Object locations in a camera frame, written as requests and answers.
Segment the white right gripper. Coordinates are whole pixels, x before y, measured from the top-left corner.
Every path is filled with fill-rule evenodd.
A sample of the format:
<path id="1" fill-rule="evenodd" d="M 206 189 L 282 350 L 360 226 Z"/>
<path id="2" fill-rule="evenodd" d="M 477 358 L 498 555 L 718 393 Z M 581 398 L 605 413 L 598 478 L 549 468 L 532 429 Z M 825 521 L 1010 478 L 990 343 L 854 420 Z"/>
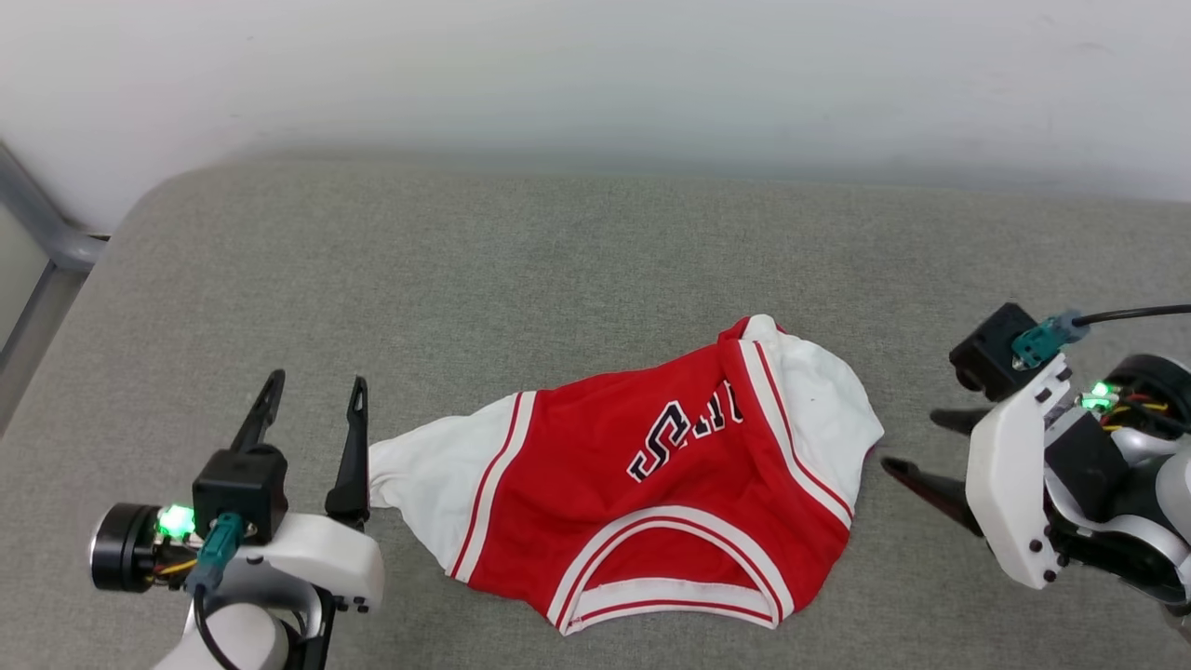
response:
<path id="1" fill-rule="evenodd" d="M 966 484 L 884 457 L 883 470 L 977 538 L 1004 572 L 1043 589 L 1075 563 L 1136 589 L 1187 588 L 1187 444 L 1106 432 L 1068 400 L 1058 355 L 1015 395 L 989 408 L 931 409 L 969 436 Z"/>

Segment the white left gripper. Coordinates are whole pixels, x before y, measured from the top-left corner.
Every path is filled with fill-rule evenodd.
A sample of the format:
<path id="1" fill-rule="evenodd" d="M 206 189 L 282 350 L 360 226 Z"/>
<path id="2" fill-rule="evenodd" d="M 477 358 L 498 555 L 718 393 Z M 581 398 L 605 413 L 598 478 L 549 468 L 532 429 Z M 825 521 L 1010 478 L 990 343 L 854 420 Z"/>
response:
<path id="1" fill-rule="evenodd" d="M 286 372 L 266 378 L 231 450 L 248 453 L 266 444 L 283 394 Z M 91 540 L 91 578 L 106 591 L 152 588 L 194 593 L 213 613 L 233 603 L 266 610 L 298 610 L 328 618 L 336 610 L 378 610 L 384 600 L 384 561 L 378 543 L 363 533 L 370 516 L 368 467 L 368 384 L 356 376 L 347 407 L 347 437 L 339 472 L 325 496 L 325 514 L 289 513 L 270 543 L 247 537 L 229 558 L 208 568 L 197 512 L 183 505 L 119 503 L 102 516 Z"/>

